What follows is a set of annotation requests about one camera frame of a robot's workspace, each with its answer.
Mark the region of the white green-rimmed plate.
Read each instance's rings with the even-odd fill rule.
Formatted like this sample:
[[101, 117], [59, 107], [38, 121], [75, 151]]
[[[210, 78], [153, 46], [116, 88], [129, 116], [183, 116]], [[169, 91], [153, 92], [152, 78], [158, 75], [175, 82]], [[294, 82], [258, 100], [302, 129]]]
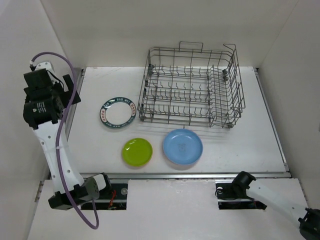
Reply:
[[136, 118], [135, 103], [126, 97], [114, 97], [107, 100], [99, 111], [101, 123], [113, 130], [129, 126]]

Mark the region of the lime green small plate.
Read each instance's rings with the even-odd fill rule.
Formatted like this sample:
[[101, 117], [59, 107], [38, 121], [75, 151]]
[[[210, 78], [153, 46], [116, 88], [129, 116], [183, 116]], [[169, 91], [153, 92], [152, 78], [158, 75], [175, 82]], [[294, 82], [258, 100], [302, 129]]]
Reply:
[[122, 159], [131, 167], [146, 165], [153, 156], [153, 147], [144, 138], [133, 138], [127, 141], [121, 150]]

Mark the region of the blue plate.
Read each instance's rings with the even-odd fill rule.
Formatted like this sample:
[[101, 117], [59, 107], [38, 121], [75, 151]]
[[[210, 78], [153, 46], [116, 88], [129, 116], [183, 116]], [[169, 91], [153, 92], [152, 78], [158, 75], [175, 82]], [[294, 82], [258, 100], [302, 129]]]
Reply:
[[201, 158], [204, 147], [195, 132], [180, 128], [164, 137], [162, 149], [166, 158], [173, 164], [189, 166]]

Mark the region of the orange small plate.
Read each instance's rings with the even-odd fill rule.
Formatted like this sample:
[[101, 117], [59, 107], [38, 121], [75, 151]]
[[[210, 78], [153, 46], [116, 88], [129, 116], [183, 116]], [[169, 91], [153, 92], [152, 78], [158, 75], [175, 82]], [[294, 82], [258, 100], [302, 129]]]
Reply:
[[128, 153], [124, 156], [124, 162], [133, 168], [141, 168], [150, 162], [152, 159], [151, 153], [139, 153], [139, 154], [131, 154]]

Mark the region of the pink plate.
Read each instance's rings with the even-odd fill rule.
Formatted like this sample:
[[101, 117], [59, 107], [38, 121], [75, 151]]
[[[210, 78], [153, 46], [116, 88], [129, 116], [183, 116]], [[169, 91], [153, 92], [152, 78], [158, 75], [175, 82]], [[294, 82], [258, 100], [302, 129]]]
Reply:
[[177, 170], [177, 171], [187, 171], [187, 170], [195, 167], [199, 163], [199, 160], [197, 160], [196, 162], [194, 162], [192, 164], [187, 164], [187, 165], [176, 164], [176, 163], [170, 161], [164, 152], [162, 152], [162, 157], [164, 158], [164, 162], [168, 167], [170, 167], [171, 169]]

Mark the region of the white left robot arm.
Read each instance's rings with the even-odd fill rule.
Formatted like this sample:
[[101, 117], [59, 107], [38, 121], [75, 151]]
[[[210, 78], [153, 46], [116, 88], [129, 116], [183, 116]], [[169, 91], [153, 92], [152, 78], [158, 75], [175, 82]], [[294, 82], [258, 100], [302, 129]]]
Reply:
[[53, 196], [48, 199], [49, 206], [69, 210], [73, 207], [69, 197], [77, 206], [109, 197], [113, 188], [107, 174], [83, 178], [72, 160], [63, 121], [63, 111], [74, 87], [71, 77], [63, 77], [67, 91], [45, 68], [25, 73], [23, 77], [27, 83], [23, 118], [41, 144], [52, 177]]

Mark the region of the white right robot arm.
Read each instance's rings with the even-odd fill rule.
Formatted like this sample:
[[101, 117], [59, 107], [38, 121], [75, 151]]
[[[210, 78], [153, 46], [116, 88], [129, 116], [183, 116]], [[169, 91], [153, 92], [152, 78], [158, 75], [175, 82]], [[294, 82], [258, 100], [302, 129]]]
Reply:
[[241, 171], [231, 183], [232, 193], [257, 200], [272, 208], [298, 228], [306, 240], [320, 238], [320, 210], [298, 204], [281, 193], [268, 188], [260, 179]]

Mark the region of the aluminium table frame rail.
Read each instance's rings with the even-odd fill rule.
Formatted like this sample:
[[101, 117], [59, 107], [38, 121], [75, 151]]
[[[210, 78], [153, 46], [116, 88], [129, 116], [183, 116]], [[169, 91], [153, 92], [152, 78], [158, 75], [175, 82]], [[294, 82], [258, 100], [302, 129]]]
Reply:
[[[163, 140], [177, 128], [174, 124], [142, 122], [122, 129], [105, 127], [99, 111], [113, 97], [138, 102], [143, 67], [88, 67], [80, 80], [81, 102], [74, 105], [68, 144], [75, 168], [83, 175], [107, 173], [111, 178], [173, 179], [232, 178], [241, 171], [262, 178], [265, 184], [298, 203], [305, 197], [297, 179], [291, 177], [270, 114], [265, 105], [256, 70], [240, 68], [245, 109], [231, 128], [189, 126], [203, 143], [196, 166], [186, 171], [170, 168], [162, 156]], [[133, 138], [148, 140], [153, 155], [143, 167], [130, 167], [122, 159], [124, 144]]]

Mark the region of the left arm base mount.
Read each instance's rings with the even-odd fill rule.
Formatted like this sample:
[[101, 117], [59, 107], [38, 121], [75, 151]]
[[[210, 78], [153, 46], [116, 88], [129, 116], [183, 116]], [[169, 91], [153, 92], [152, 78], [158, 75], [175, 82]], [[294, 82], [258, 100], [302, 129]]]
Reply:
[[118, 211], [127, 209], [128, 183], [113, 183], [111, 192], [100, 193], [95, 200], [97, 211]]

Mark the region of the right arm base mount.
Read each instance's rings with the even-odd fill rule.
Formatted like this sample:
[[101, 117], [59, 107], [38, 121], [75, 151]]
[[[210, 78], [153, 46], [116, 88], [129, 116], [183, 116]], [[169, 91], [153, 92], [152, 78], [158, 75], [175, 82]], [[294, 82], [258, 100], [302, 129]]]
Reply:
[[219, 210], [265, 210], [267, 206], [247, 196], [238, 196], [231, 182], [216, 182], [215, 196]]

